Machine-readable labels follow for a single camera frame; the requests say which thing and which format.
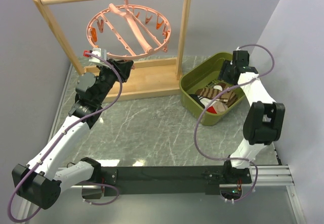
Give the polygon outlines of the brown striped sock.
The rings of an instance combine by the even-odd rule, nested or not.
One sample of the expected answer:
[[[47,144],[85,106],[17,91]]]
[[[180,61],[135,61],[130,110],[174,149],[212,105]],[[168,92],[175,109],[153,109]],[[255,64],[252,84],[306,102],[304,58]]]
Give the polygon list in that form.
[[[196,90],[195,95],[200,95],[208,99],[213,99],[221,92],[229,88],[229,85],[223,82],[217,83],[214,87],[203,87]],[[238,100],[238,96],[234,91],[228,91],[222,94],[217,101],[226,103],[228,107],[232,106]]]

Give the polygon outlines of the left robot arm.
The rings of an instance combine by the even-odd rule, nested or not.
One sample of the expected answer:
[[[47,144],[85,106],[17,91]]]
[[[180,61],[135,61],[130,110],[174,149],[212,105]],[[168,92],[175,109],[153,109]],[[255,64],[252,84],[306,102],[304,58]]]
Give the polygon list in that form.
[[[97,76],[86,72],[78,77],[75,102],[61,128],[28,164],[18,164],[13,169],[16,195],[48,209],[71,186],[84,181],[89,184],[101,182],[101,164],[89,157],[64,170],[58,168],[99,119],[104,110],[102,103],[113,85],[126,82],[133,66],[132,60],[108,59],[97,66]]]

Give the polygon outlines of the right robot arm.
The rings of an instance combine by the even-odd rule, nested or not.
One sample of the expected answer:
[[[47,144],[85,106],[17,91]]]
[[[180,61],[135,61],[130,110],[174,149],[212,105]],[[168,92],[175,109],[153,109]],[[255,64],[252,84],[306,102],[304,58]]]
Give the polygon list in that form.
[[[250,161],[272,142],[279,140],[286,108],[276,102],[263,86],[255,67],[249,66],[248,51],[235,50],[232,60],[225,60],[218,79],[239,87],[244,92],[250,109],[243,126],[243,140],[230,157],[231,165],[222,170],[228,183],[240,177],[239,169],[248,168]]]

